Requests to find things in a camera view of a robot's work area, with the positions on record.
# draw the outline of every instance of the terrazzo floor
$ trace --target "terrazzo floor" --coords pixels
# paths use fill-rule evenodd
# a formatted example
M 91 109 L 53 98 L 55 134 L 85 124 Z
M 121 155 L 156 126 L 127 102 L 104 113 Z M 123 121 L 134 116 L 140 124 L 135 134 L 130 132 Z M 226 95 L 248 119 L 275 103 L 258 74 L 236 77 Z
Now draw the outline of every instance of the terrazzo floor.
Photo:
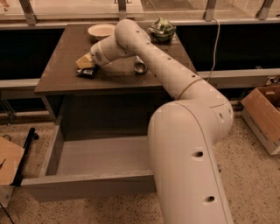
M 37 177 L 49 144 L 53 123 L 0 125 L 0 135 L 23 145 L 29 128 L 32 141 L 24 167 L 26 178 Z M 235 223 L 280 223 L 280 155 L 270 156 L 240 116 L 225 139 L 214 146 L 221 179 Z M 7 208 L 14 223 L 163 223 L 155 193 L 103 199 L 77 199 L 38 203 L 21 187 L 15 188 Z M 0 223 L 11 223 L 0 209 Z

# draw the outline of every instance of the white cable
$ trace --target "white cable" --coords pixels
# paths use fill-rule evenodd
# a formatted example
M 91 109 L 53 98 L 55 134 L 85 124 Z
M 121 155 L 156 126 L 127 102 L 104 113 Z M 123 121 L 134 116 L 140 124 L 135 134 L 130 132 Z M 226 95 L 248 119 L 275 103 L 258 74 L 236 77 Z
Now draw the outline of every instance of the white cable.
M 218 24 L 218 31 L 217 31 L 217 37 L 216 37 L 216 40 L 215 40 L 215 45 L 214 45 L 214 48 L 213 48 L 213 66 L 212 66 L 210 74 L 209 74 L 209 76 L 207 78 L 207 82 L 209 82 L 211 74 L 212 74 L 212 72 L 213 72 L 213 70 L 214 70 L 214 68 L 216 66 L 216 56 L 217 56 L 216 55 L 216 51 L 217 51 L 217 45 L 218 45 L 218 40 L 219 40 L 220 30 L 221 30 L 220 22 L 217 19 L 215 19 L 215 18 L 213 20 L 215 20 L 217 22 L 217 24 Z
M 156 12 L 157 17 L 160 18 L 160 16 L 158 15 L 158 12 L 157 12 L 157 10 L 156 10 L 156 7 L 155 7 L 154 3 L 153 3 L 151 0 L 149 0 L 149 1 L 150 1 L 150 4 L 152 5 L 152 7 L 154 8 L 154 11 Z

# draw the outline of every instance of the cable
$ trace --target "cable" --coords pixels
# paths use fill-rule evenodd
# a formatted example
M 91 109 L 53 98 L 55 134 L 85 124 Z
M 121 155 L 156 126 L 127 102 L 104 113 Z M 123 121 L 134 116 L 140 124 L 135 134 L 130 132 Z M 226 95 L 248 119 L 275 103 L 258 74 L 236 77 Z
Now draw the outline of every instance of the cable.
M 0 202 L 0 206 L 1 206 L 1 208 L 3 209 L 3 211 L 6 213 L 6 215 L 8 216 L 10 222 L 11 222 L 12 224 L 15 224 L 15 222 L 12 220 L 11 216 L 9 215 L 9 213 L 8 213 L 7 210 L 4 208 L 4 206 L 2 205 L 1 202 Z
M 213 70 L 214 70 L 214 68 L 215 68 L 215 66 L 216 66 L 216 51 L 217 51 L 217 45 L 218 45 L 218 40 L 219 40 L 219 36 L 220 36 L 220 30 L 221 30 L 221 24 L 220 24 L 220 22 L 217 20 L 217 19 L 213 19 L 213 20 L 215 20 L 216 22 L 217 22 L 217 25 L 218 25 L 218 31 L 217 31 L 217 36 L 216 36 L 216 40 L 215 40 L 215 45 L 214 45 L 214 48 L 213 48 L 213 66 L 212 66 L 212 68 L 211 68 L 211 71 L 210 71 L 210 74 L 209 74 L 209 76 L 208 76 L 208 78 L 207 78 L 207 82 L 209 82 L 209 80 L 210 80 L 210 77 L 211 77 L 211 74 L 212 74 L 212 72 L 213 72 Z
M 153 3 L 151 0 L 149 0 L 149 2 L 151 3 L 152 7 L 154 8 L 154 11 L 156 12 L 157 17 L 160 18 L 160 16 L 158 15 L 158 12 L 157 12 L 157 9 L 156 9 L 154 3 Z

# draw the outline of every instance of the dark table top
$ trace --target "dark table top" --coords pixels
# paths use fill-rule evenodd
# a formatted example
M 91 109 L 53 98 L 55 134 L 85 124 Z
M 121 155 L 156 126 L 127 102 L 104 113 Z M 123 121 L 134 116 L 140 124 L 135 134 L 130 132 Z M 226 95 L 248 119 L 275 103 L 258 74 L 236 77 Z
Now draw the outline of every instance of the dark table top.
M 77 77 L 78 67 L 75 61 L 88 53 L 95 42 L 88 34 L 88 27 L 91 25 L 71 24 L 66 27 L 35 89 L 37 95 L 77 95 L 104 90 L 161 87 L 149 70 L 144 75 L 135 75 L 135 57 L 118 59 L 102 66 L 92 80 Z M 145 30 L 149 26 L 146 23 L 140 25 Z M 196 72 L 176 35 L 168 43 L 159 44 L 154 38 L 151 38 L 151 42 Z

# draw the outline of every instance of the cardboard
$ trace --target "cardboard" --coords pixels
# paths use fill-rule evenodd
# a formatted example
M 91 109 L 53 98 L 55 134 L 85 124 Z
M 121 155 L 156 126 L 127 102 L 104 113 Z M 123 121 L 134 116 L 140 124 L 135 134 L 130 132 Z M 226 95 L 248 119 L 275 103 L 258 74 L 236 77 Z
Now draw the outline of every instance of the cardboard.
M 0 137 L 0 186 L 10 185 L 17 173 L 18 165 L 23 157 L 25 149 Z
M 241 115 L 270 155 L 280 154 L 280 87 L 258 87 L 241 103 Z

